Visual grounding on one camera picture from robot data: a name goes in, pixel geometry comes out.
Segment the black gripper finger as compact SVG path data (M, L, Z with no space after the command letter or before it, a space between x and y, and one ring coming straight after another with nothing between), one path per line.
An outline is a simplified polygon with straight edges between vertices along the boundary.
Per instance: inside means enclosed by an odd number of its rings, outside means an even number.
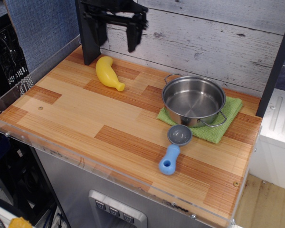
M128 44L128 52L134 52L136 46L140 44L142 32L144 27L140 24L129 24L127 25L127 44Z
M95 41L98 46L102 46L107 41L107 27L106 23L97 21L95 26L96 38Z

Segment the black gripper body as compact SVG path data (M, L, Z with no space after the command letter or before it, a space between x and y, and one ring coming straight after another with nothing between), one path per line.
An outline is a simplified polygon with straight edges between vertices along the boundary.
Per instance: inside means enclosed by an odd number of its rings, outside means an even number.
M94 27L114 24L147 29L148 8L133 0L83 0L84 18Z

